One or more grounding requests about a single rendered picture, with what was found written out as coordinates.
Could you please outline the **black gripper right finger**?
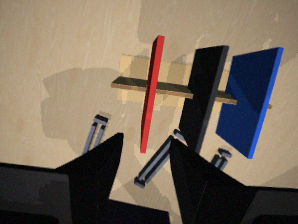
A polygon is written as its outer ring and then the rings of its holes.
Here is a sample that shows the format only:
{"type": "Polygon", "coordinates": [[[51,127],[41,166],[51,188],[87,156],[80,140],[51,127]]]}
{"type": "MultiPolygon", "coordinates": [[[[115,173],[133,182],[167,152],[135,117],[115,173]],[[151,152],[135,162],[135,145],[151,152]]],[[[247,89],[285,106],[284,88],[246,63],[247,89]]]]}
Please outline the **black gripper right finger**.
{"type": "Polygon", "coordinates": [[[245,186],[171,139],[170,167],[182,224],[252,224],[258,215],[298,215],[298,189],[245,186]]]}

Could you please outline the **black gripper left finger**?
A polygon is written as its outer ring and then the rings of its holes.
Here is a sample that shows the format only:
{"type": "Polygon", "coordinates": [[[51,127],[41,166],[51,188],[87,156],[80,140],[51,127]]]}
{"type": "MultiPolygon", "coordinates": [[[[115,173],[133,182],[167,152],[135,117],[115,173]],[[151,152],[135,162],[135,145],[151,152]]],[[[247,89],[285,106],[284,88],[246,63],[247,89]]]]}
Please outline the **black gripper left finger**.
{"type": "Polygon", "coordinates": [[[100,224],[123,139],[118,132],[56,169],[0,163],[0,210],[54,216],[60,224],[100,224]]]}

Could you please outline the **red board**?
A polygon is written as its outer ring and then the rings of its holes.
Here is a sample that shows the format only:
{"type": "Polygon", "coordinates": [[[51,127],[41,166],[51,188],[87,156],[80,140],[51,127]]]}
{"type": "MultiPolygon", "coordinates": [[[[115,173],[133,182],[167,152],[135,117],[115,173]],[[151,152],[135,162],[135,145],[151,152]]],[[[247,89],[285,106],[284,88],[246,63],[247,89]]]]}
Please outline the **red board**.
{"type": "Polygon", "coordinates": [[[148,135],[163,51],[165,36],[158,35],[152,45],[148,79],[147,79],[147,89],[145,93],[142,121],[141,121],[141,143],[140,143],[140,153],[146,153],[148,135]]]}

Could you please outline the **blue notched board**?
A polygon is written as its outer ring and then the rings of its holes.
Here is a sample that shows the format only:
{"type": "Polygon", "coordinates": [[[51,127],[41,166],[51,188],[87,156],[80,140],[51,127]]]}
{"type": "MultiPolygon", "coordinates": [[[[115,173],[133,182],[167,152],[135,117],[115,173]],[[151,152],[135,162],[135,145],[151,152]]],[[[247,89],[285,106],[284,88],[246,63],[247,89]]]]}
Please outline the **blue notched board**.
{"type": "Polygon", "coordinates": [[[237,104],[222,103],[215,134],[252,159],[269,106],[284,48],[232,56],[225,94],[237,104]]]}

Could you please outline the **tan slotted board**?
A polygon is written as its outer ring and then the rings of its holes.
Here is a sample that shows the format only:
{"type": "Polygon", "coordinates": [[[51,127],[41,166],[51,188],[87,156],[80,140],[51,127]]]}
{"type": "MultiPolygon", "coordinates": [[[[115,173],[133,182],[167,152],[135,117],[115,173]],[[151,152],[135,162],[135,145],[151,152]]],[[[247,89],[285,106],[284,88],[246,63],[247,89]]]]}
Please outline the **tan slotted board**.
{"type": "MultiPolygon", "coordinates": [[[[118,89],[117,100],[144,103],[150,59],[120,54],[119,76],[111,83],[118,89]]],[[[183,108],[185,98],[192,98],[188,83],[192,65],[161,60],[154,104],[183,108]]],[[[225,94],[229,71],[223,71],[212,112],[220,113],[222,103],[237,104],[225,94]]]]}

